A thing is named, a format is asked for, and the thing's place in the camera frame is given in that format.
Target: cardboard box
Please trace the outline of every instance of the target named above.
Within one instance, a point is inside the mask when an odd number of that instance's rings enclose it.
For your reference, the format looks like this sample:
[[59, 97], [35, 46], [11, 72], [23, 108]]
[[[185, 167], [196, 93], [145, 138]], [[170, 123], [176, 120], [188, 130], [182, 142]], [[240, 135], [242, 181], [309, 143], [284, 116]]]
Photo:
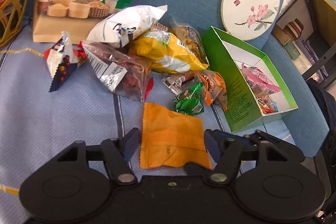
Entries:
[[282, 46], [291, 41], [290, 37], [276, 24], [273, 27], [272, 34]]
[[[209, 59], [210, 70], [218, 71], [226, 83], [228, 110], [225, 117], [232, 132], [282, 119], [288, 112], [298, 108], [288, 87], [265, 53], [215, 27], [210, 27], [203, 35], [202, 42]], [[263, 114], [240, 72], [242, 63], [258, 67], [282, 89], [271, 95], [279, 112]]]

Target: striped fabric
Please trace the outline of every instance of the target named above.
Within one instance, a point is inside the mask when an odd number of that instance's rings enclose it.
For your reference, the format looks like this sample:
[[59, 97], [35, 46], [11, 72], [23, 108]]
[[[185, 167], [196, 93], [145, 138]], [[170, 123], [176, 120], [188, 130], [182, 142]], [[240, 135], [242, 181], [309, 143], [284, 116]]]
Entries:
[[301, 36], [302, 30], [303, 25], [297, 18], [294, 21], [289, 22], [283, 29], [283, 31], [294, 41]]

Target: orange snack packet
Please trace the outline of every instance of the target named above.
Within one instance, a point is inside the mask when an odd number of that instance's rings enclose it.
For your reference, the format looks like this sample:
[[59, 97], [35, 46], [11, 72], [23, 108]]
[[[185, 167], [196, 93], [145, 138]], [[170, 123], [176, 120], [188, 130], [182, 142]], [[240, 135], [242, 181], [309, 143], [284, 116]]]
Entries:
[[204, 146], [202, 119], [145, 103], [140, 167], [181, 167], [194, 162], [211, 168]]
[[223, 77], [215, 71], [200, 70], [195, 71], [195, 83], [203, 82], [203, 99], [209, 106], [217, 96], [223, 91], [226, 94], [226, 86]]

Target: green candy wrapper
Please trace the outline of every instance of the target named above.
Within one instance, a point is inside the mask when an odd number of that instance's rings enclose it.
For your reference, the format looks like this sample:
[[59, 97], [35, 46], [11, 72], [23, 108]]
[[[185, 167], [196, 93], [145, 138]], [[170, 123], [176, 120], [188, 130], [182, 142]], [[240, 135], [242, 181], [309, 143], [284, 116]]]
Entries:
[[204, 83], [197, 83], [188, 88], [185, 92], [174, 98], [175, 111], [187, 115], [198, 115], [204, 112], [202, 103], [202, 86]]

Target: blue sofa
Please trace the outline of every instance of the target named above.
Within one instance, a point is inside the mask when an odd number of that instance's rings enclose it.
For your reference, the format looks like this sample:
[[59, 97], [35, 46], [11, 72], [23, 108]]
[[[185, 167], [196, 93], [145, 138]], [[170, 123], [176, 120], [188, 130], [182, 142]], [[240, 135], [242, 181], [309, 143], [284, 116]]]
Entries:
[[[220, 1], [133, 0], [132, 4], [168, 4], [163, 23], [173, 15], [202, 34], [211, 25], [223, 29]], [[27, 12], [32, 13], [32, 1]], [[279, 127], [269, 124], [261, 129], [274, 135], [280, 128], [288, 130], [305, 155], [314, 156], [329, 128], [305, 81], [270, 34], [271, 29], [249, 43], [268, 54], [299, 108], [284, 117]], [[32, 26], [27, 25], [8, 48], [31, 47], [41, 52], [50, 47], [48, 43], [33, 43], [31, 32]], [[168, 107], [173, 95], [160, 85], [159, 76], [154, 78], [148, 100]], [[0, 184], [18, 188], [29, 174], [74, 140], [99, 144], [106, 138], [122, 137], [132, 127], [142, 127], [143, 104], [112, 95], [88, 64], [78, 69], [59, 91], [48, 93], [49, 85], [50, 75], [43, 58], [29, 52], [0, 56]], [[218, 107], [206, 107], [200, 117], [204, 128], [230, 130]], [[167, 167], [141, 170], [137, 154], [131, 165], [139, 178], [143, 174], [183, 174], [182, 169]], [[90, 166], [103, 170], [101, 165]], [[0, 223], [21, 223], [25, 219], [17, 196], [0, 191], [0, 200]]]

